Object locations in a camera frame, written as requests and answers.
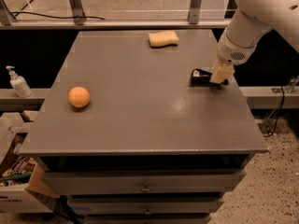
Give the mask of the yellow foam padded gripper finger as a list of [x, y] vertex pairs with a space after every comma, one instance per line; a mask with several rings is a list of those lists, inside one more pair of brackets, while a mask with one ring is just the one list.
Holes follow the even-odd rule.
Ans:
[[216, 55], [212, 66], [212, 75], [210, 77], [210, 82], [221, 84], [225, 79], [228, 79], [234, 73], [234, 65], [232, 63], [224, 61], [218, 55]]

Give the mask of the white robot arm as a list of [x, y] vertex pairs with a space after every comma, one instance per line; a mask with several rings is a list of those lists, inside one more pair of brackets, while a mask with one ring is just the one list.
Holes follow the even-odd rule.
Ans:
[[271, 30], [299, 51], [299, 0], [235, 0], [237, 10], [223, 31], [210, 81], [221, 84], [245, 63]]

